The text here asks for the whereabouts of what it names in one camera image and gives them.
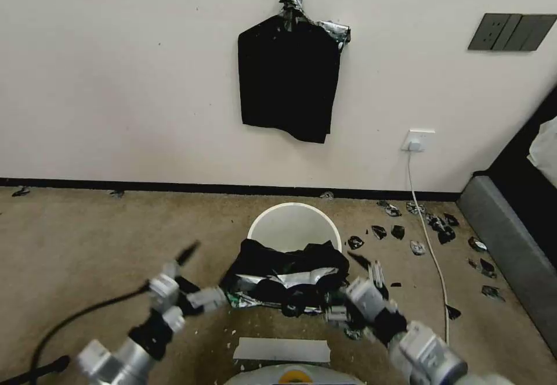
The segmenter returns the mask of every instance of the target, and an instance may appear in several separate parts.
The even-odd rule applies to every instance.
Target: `black cloth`
[[[273,280],[250,284],[241,275],[268,276],[310,272],[318,268],[336,268],[335,274],[322,277],[315,285],[302,284],[286,288]],[[230,297],[238,292],[248,295],[262,305],[282,308],[286,316],[298,316],[306,307],[322,308],[326,295],[336,293],[346,284],[349,263],[331,242],[308,244],[303,250],[282,253],[269,249],[255,240],[242,241],[240,253],[220,282],[220,287]]]
[[[273,16],[238,37],[242,122],[324,143],[337,90],[338,43],[301,14]]]

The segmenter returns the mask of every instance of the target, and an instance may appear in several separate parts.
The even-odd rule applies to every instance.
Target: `white trash bin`
[[[282,252],[303,250],[309,243],[330,240],[342,252],[341,236],[331,219],[317,208],[298,202],[264,211],[251,225],[248,238]]]

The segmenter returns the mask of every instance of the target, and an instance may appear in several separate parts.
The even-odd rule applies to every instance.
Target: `white wall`
[[[484,12],[557,0],[304,0],[352,26],[331,135],[240,117],[236,41],[277,0],[0,0],[0,177],[406,190],[399,147],[434,128],[418,190],[460,191],[557,80],[537,52],[466,48]]]

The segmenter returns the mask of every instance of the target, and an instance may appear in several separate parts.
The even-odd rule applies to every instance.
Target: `robotic hand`
[[[151,279],[149,318],[130,330],[116,353],[112,354],[97,340],[82,350],[78,361],[90,384],[146,384],[149,372],[164,357],[167,344],[184,327],[185,316],[202,314],[228,304],[220,288],[199,290],[178,274],[179,267],[196,248],[194,244],[184,250]]]
[[[348,336],[363,331],[371,340],[377,338],[388,349],[393,366],[410,384],[512,385],[497,375],[479,378],[467,374],[468,364],[431,328],[418,321],[408,323],[396,303],[388,301],[380,263],[352,257],[367,266],[369,278],[357,278],[347,287],[345,306],[327,310],[328,322],[344,326]]]

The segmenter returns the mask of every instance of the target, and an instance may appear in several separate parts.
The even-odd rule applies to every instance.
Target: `gray switch panel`
[[[486,13],[468,49],[491,50],[510,16],[507,13]]]
[[[486,13],[468,49],[534,51],[556,19],[557,15]]]
[[[505,49],[507,43],[509,42],[509,39],[511,39],[511,36],[515,32],[516,26],[521,19],[522,15],[519,15],[518,13],[509,15],[509,20],[505,24],[503,30],[499,34],[499,38],[497,38],[497,41],[492,48],[493,51],[501,51]]]

